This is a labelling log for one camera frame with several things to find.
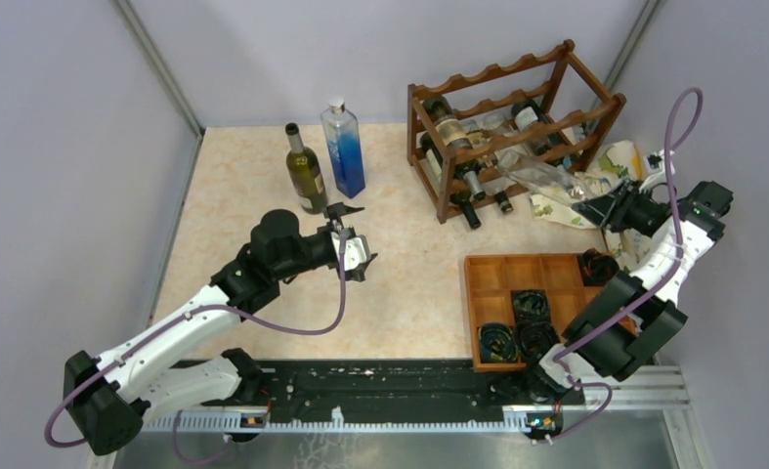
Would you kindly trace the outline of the square clear glass bottle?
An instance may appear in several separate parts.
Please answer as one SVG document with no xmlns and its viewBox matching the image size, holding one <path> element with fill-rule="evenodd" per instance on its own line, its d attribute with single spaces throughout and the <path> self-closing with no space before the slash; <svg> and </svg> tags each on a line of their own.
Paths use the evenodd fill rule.
<svg viewBox="0 0 769 469">
<path fill-rule="evenodd" d="M 490 141 L 498 136 L 513 137 L 517 134 L 517 130 L 509 124 L 501 111 L 487 114 L 484 117 L 483 127 Z M 545 187 L 550 182 L 527 144 L 499 149 L 494 156 L 497 158 L 496 166 L 499 172 L 506 176 L 510 175 L 512 181 L 536 188 Z"/>
</svg>

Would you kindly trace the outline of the clear whisky bottle black label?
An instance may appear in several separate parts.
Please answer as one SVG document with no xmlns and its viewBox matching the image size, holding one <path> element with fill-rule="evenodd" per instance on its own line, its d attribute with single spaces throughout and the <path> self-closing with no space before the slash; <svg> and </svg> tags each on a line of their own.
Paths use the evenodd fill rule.
<svg viewBox="0 0 769 469">
<path fill-rule="evenodd" d="M 488 138 L 484 130 L 474 119 L 467 119 L 462 121 L 462 126 L 470 141 L 471 146 L 474 149 L 484 146 L 488 142 Z M 494 155 L 484 155 L 478 159 L 480 167 L 485 170 L 493 168 L 497 163 L 497 158 Z M 494 202 L 498 205 L 498 208 L 504 215 L 510 214 L 514 211 L 514 207 L 507 194 L 507 188 L 511 186 L 511 182 L 503 176 L 497 176 L 491 181 L 482 183 L 482 187 L 486 195 L 493 197 Z"/>
</svg>

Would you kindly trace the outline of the green wine bottle grey capsule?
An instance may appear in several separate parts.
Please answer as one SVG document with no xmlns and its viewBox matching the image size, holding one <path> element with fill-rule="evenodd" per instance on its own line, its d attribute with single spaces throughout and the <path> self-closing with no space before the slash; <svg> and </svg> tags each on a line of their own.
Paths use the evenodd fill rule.
<svg viewBox="0 0 769 469">
<path fill-rule="evenodd" d="M 520 133 L 528 130 L 535 123 L 550 123 L 550 119 L 545 116 L 541 107 L 534 100 L 513 105 L 511 107 L 511 116 Z M 527 146 L 533 154 L 542 156 L 564 143 L 565 141 L 561 137 L 553 133 L 543 137 L 532 138 L 527 142 Z M 550 161 L 550 164 L 568 170 L 576 162 L 576 159 L 577 156 L 575 154 L 568 154 L 559 161 Z"/>
</svg>

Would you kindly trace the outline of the green wine bottle dark label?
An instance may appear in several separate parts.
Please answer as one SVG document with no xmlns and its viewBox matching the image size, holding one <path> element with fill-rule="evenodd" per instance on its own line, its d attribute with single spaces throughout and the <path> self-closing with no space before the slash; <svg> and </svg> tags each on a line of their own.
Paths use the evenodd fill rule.
<svg viewBox="0 0 769 469">
<path fill-rule="evenodd" d="M 425 100 L 422 106 L 435 125 L 446 147 L 452 153 L 455 153 L 458 149 L 474 148 L 463 125 L 455 117 L 445 97 Z M 468 186 L 471 195 L 477 201 L 481 201 L 486 197 L 486 192 L 478 178 L 479 171 L 480 165 L 476 160 L 457 163 L 454 166 L 455 177 Z"/>
</svg>

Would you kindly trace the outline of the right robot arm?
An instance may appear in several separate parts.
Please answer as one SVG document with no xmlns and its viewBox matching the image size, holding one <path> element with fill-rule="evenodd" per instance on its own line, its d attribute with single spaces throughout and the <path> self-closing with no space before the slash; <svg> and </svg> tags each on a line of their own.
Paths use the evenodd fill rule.
<svg viewBox="0 0 769 469">
<path fill-rule="evenodd" d="M 593 372 L 618 382 L 630 377 L 687 321 L 679 290 L 694 264 L 725 232 L 722 221 L 733 193 L 713 181 L 699 182 L 675 202 L 659 202 L 638 181 L 572 203 L 594 225 L 614 233 L 634 230 L 652 240 L 631 273 L 617 272 L 563 331 L 557 344 L 528 365 L 520 389 L 533 403 L 561 399 L 577 373 Z"/>
</svg>

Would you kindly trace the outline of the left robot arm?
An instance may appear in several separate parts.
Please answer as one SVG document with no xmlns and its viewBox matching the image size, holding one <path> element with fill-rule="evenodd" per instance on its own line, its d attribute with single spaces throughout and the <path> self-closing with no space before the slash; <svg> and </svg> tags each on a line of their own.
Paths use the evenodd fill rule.
<svg viewBox="0 0 769 469">
<path fill-rule="evenodd" d="M 251 230 L 235 258 L 182 307 L 139 335 L 95 356 L 79 351 L 64 364 L 63 400 L 45 425 L 46 443 L 61 448 L 53 427 L 66 412 L 95 455 L 114 453 L 131 443 L 153 420 L 194 405 L 233 398 L 255 402 L 263 390 L 262 371 L 241 349 L 201 364 L 179 368 L 187 353 L 218 334 L 249 321 L 301 336 L 334 330 L 345 314 L 347 284 L 362 282 L 376 255 L 362 234 L 344 223 L 356 208 L 337 202 L 323 209 L 323 226 L 302 235 L 289 210 L 267 212 Z M 319 268 L 336 271 L 339 307 L 320 329 L 283 326 L 257 317 L 276 300 L 282 284 Z"/>
</svg>

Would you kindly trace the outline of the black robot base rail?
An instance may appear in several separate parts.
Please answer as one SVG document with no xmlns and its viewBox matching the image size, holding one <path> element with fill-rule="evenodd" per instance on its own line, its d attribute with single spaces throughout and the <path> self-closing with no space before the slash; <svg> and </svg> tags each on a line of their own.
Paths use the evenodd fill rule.
<svg viewBox="0 0 769 469">
<path fill-rule="evenodd" d="M 498 422 L 508 405 L 544 405 L 525 371 L 477 372 L 465 359 L 260 360 L 261 376 L 216 406 L 268 407 L 273 423 Z"/>
</svg>

